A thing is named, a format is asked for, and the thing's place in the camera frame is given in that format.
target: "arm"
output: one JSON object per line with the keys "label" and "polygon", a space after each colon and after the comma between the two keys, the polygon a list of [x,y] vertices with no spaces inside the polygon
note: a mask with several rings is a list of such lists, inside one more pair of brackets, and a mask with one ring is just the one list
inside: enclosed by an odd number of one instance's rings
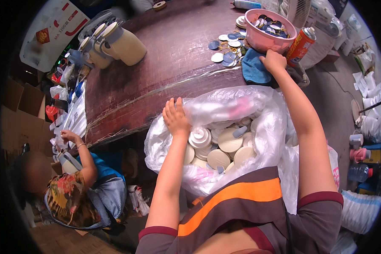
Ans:
{"label": "arm", "polygon": [[299,140],[299,199],[319,191],[335,191],[327,142],[320,119],[304,92],[286,72],[286,59],[268,50],[260,57],[284,94]]}
{"label": "arm", "polygon": [[70,130],[62,130],[61,137],[64,139],[65,142],[72,141],[76,144],[77,147],[79,147],[78,150],[83,167],[81,170],[84,180],[83,191],[86,191],[87,189],[93,186],[97,179],[97,168],[95,162],[93,161],[93,157],[90,154],[87,146],[83,144],[83,140],[80,136],[76,135]]}
{"label": "arm", "polygon": [[186,144],[191,126],[188,124],[182,99],[174,105],[173,98],[167,101],[163,109],[165,124],[172,134],[172,144],[158,174],[157,184],[151,202],[151,208],[145,227],[166,226],[178,229],[179,190],[182,181],[182,168]]}

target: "pink bowl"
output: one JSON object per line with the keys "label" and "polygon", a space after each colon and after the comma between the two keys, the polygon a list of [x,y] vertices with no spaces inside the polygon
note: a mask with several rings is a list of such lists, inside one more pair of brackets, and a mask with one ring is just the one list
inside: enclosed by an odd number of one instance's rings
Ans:
{"label": "pink bowl", "polygon": [[[258,17],[264,14],[267,17],[272,18],[272,20],[280,21],[289,33],[290,38],[285,39],[282,37],[276,37],[267,33],[262,32],[260,29],[254,27],[252,22],[258,20]],[[247,42],[257,51],[265,53],[268,49],[272,49],[280,54],[284,53],[288,46],[296,38],[295,27],[281,15],[264,9],[251,9],[245,13],[245,22],[247,23]]]}

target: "white poster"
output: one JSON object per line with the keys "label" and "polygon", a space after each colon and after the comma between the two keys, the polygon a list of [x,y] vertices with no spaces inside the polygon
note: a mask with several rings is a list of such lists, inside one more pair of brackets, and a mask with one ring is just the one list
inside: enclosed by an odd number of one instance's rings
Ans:
{"label": "white poster", "polygon": [[21,62],[49,72],[62,51],[89,18],[67,0],[49,0],[36,15],[24,38]]}

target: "maroon sleeve trim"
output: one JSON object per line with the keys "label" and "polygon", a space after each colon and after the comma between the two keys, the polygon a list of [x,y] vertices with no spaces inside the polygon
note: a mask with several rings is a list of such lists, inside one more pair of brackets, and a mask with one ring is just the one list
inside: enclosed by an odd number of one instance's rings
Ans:
{"label": "maroon sleeve trim", "polygon": [[165,234],[165,235],[177,236],[178,231],[176,229],[173,229],[170,227],[164,227],[164,226],[147,227],[140,231],[140,233],[138,234],[138,240],[140,241],[143,236],[148,234]]}
{"label": "maroon sleeve trim", "polygon": [[251,239],[253,239],[253,241],[255,241],[261,250],[267,250],[272,254],[276,254],[271,242],[258,227],[244,228],[243,230],[251,237]]}
{"label": "maroon sleeve trim", "polygon": [[320,191],[311,193],[298,201],[298,210],[302,206],[318,201],[336,201],[343,206],[343,196],[339,192],[334,191]]}

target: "wooden table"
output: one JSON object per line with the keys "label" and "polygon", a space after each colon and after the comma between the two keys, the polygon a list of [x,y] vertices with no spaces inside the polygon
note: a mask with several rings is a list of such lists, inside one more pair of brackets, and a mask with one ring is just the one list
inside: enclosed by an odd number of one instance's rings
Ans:
{"label": "wooden table", "polygon": [[[105,144],[147,129],[172,97],[197,97],[214,89],[245,85],[241,68],[230,70],[210,58],[208,43],[236,27],[245,10],[229,1],[173,0],[159,12],[148,10],[123,28],[147,47],[134,66],[113,61],[93,69],[86,84],[88,145]],[[203,75],[215,70],[227,70]]]}

